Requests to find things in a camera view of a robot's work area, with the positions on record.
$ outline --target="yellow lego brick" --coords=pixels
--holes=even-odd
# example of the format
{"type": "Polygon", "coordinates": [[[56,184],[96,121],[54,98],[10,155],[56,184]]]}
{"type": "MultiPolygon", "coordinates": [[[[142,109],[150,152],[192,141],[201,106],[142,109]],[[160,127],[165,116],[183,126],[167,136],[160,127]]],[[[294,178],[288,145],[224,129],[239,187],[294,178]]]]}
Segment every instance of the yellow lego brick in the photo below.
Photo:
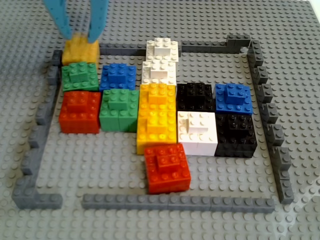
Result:
{"type": "Polygon", "coordinates": [[[149,86],[149,103],[158,105],[167,103],[166,84],[151,84],[149,86]]]}
{"type": "Polygon", "coordinates": [[[177,143],[177,121],[176,112],[139,112],[137,124],[136,152],[144,154],[145,147],[175,144],[177,143]],[[166,118],[166,122],[150,125],[150,119],[155,116],[166,118]]]}
{"type": "Polygon", "coordinates": [[[87,62],[99,65],[100,48],[98,40],[88,43],[87,35],[75,33],[71,40],[65,42],[62,54],[62,64],[67,66],[71,63],[87,62]]]}
{"type": "Polygon", "coordinates": [[[150,134],[161,134],[167,131],[167,113],[151,111],[147,118],[146,130],[150,134]]]}
{"type": "Polygon", "coordinates": [[[140,85],[140,111],[176,111],[176,86],[166,84],[140,85]]]}

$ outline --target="blue lego brick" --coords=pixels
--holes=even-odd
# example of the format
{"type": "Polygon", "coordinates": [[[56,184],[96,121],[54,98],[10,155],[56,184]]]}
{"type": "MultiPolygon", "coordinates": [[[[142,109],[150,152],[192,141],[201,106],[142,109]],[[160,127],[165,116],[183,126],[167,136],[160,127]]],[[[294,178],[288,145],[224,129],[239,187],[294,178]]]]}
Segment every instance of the blue lego brick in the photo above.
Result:
{"type": "Polygon", "coordinates": [[[243,105],[247,95],[250,95],[250,87],[248,86],[233,83],[225,85],[224,99],[226,104],[243,105]]]}
{"type": "Polygon", "coordinates": [[[252,101],[250,91],[246,93],[244,103],[242,105],[236,104],[228,104],[226,103],[225,98],[225,84],[216,84],[215,85],[215,101],[216,101],[216,113],[218,114],[246,114],[252,115],[253,108],[252,108],[252,101]]]}
{"type": "Polygon", "coordinates": [[[126,64],[104,65],[99,91],[103,92],[110,89],[135,90],[136,74],[136,66],[127,66],[126,64]]]}

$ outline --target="black lego brick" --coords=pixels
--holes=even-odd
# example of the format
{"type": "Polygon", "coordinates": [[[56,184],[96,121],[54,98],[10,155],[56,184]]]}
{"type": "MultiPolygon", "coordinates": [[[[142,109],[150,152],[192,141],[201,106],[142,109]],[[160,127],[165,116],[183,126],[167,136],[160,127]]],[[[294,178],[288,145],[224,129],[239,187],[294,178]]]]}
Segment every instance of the black lego brick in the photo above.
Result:
{"type": "Polygon", "coordinates": [[[188,112],[214,112],[212,86],[204,83],[177,84],[176,109],[188,112]]]}
{"type": "Polygon", "coordinates": [[[252,157],[258,144],[251,116],[216,114],[215,123],[218,139],[216,157],[252,157]]]}

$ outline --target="red lego brick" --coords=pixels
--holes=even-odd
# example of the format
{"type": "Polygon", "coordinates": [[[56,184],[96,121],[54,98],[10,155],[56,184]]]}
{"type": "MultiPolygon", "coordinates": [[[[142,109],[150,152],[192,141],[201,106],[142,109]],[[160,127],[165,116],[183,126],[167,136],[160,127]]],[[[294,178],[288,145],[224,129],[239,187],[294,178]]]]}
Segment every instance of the red lego brick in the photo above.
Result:
{"type": "Polygon", "coordinates": [[[100,92],[65,92],[59,116],[61,131],[65,134],[98,134],[100,103],[100,92]]]}
{"type": "Polygon", "coordinates": [[[144,157],[150,194],[189,189],[191,175],[182,144],[147,147],[144,157]]]}

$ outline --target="green brick stack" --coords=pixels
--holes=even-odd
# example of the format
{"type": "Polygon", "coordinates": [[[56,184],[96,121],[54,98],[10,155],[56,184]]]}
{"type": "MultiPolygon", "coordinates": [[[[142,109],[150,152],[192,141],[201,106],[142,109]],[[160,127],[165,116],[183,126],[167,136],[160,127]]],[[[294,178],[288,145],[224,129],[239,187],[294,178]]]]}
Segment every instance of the green brick stack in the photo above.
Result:
{"type": "Polygon", "coordinates": [[[101,129],[106,132],[137,132],[139,91],[104,90],[100,109],[101,129]]]}
{"type": "Polygon", "coordinates": [[[97,67],[94,63],[71,63],[62,68],[62,90],[69,91],[94,91],[99,90],[97,67]]]}

